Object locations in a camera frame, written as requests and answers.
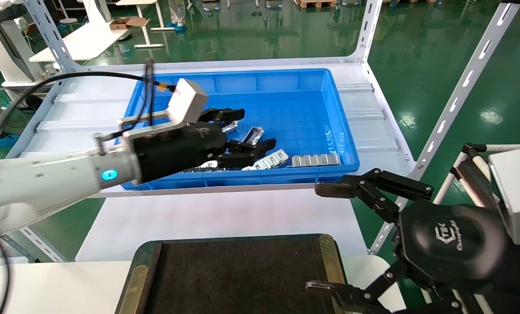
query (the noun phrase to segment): white panel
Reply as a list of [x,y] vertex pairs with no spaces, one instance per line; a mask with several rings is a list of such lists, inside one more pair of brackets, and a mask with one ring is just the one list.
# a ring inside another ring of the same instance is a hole
[[77,262],[132,260],[152,240],[329,234],[342,256],[366,255],[348,199],[313,189],[108,198]]

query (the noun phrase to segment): robotic arm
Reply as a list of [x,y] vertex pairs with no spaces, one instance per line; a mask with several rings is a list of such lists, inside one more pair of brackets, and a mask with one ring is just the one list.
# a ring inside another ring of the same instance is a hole
[[[228,141],[222,128],[244,118],[244,110],[204,111],[208,98],[196,83],[181,79],[168,108],[153,113],[153,119],[170,122],[124,131],[119,145],[105,147],[114,136],[97,134],[97,148],[91,151],[0,160],[0,234],[120,183],[145,183],[210,160],[219,167],[247,167],[275,147],[275,139],[254,146]],[[136,119],[119,120],[120,130]]]
[[[359,198],[385,221],[395,223],[397,262],[365,290],[340,283],[310,281],[306,290],[333,296],[344,311],[390,314],[378,301],[402,277],[437,301],[401,314],[460,314],[452,290],[520,297],[520,245],[507,233],[497,209],[430,203],[433,187],[380,169],[345,175],[337,183],[317,183],[322,197]],[[399,207],[381,191],[413,203]]]

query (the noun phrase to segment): blue indicator light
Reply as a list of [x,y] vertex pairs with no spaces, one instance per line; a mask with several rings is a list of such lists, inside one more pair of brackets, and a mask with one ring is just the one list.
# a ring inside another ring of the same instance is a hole
[[119,175],[119,173],[115,169],[108,169],[108,170],[103,171],[103,173],[101,173],[101,177],[105,181],[113,180],[115,177],[118,177],[118,175]]

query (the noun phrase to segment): black mat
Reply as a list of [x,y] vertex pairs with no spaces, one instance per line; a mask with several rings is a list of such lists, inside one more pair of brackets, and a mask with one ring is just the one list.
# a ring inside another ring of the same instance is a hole
[[329,314],[320,235],[164,242],[144,314]]

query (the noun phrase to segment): table leg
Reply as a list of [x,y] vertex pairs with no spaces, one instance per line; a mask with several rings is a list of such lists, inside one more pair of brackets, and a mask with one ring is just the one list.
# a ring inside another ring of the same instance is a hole
[[161,14],[161,6],[159,6],[159,1],[156,2],[157,9],[157,17],[159,18],[159,24],[161,27],[152,27],[150,30],[153,31],[171,31],[172,28],[165,28],[165,23],[163,22],[163,15]]
[[[144,16],[142,15],[142,8],[140,8],[140,6],[136,6],[136,9],[138,9],[138,16],[143,18]],[[159,48],[159,47],[164,46],[164,44],[151,44],[150,43],[150,36],[148,35],[148,29],[146,28],[145,25],[142,26],[142,31],[144,32],[144,38],[146,39],[146,44],[135,44],[134,48]]]

